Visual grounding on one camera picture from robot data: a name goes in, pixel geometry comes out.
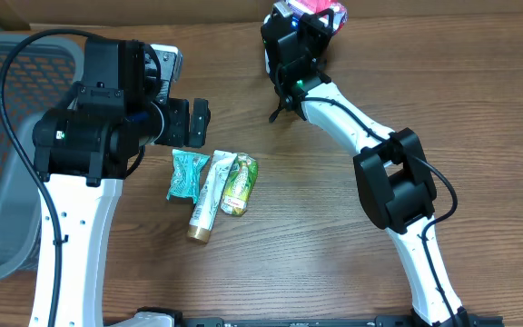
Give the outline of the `purple sanitary pad pack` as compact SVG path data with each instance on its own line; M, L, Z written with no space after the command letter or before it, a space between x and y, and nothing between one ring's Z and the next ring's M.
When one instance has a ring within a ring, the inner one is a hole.
M313 15L331 9L334 14L333 32L337 33L349 18L347 8L336 0L286 0L286 4L293 12L295 25L304 14Z

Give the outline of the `teal packet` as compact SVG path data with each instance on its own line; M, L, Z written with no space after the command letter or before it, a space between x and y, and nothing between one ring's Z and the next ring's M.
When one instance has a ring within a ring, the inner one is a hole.
M192 199L197 204L200 192L200 178L203 167L210 156L179 149L172 150L173 175L166 199L172 197Z

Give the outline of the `white tube gold cap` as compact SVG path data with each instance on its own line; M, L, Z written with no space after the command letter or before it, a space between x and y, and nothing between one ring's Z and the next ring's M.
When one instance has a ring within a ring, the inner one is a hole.
M215 150L199 199L194 207L187 237L200 243L209 242L222 192L236 153Z

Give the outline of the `green yellow snack pouch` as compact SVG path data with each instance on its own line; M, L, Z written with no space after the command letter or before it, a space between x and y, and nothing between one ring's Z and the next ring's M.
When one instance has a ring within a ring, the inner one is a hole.
M220 208L223 212L242 216L258 177L258 163L246 153L238 153L230 169L222 193Z

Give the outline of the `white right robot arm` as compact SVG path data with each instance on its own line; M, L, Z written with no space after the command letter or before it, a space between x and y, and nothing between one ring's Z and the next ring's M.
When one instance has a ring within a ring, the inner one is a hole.
M312 13L286 1L273 4L261 37L279 108L319 126L351 155L361 207L389 235L407 275L415 325L467 326L436 239L434 181L443 176L427 162L412 130L395 132L375 122L324 73L334 17L333 8Z

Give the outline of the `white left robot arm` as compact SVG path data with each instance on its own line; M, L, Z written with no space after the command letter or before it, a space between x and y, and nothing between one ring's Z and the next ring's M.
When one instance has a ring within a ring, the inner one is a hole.
M108 237L128 163L148 145L199 148L208 102L171 97L183 56L171 45L89 39L66 104L35 124L41 193L33 326L99 326Z

